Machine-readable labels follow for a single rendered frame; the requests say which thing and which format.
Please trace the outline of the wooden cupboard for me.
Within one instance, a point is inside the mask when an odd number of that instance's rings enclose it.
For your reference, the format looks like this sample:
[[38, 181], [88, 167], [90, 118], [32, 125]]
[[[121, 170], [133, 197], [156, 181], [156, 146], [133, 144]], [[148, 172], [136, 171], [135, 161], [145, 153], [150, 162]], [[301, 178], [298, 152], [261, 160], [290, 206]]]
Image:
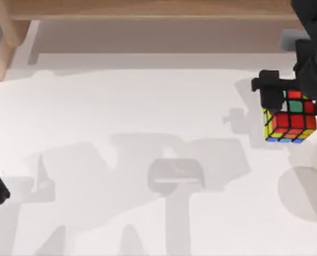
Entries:
[[11, 0], [14, 20], [295, 20], [290, 0]]

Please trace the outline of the pale grey rounded box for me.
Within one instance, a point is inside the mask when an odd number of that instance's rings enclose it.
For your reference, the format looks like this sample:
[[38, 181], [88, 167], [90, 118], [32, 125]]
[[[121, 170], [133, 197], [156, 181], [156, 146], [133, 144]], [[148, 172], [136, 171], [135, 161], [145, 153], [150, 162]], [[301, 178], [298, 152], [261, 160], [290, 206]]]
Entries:
[[283, 51], [295, 51], [296, 41], [300, 39], [310, 39], [304, 29], [284, 29], [280, 33], [279, 45]]

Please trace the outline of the multicoloured puzzle cube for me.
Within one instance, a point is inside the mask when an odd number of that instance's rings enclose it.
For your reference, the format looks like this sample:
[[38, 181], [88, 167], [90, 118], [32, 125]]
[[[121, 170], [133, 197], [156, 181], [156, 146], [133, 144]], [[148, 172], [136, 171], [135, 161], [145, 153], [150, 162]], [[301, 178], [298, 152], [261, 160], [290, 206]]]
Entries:
[[314, 101], [295, 90], [282, 91], [282, 100], [274, 114], [263, 109], [265, 140], [300, 144], [317, 129]]

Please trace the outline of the pale wooden open drawer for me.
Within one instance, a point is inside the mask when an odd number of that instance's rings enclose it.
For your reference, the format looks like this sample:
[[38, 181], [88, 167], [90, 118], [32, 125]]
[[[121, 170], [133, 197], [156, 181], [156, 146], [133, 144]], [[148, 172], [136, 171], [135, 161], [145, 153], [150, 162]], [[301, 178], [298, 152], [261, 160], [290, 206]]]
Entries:
[[16, 13], [26, 0], [0, 0], [0, 81], [12, 62], [14, 52], [25, 40], [29, 20], [18, 20]]

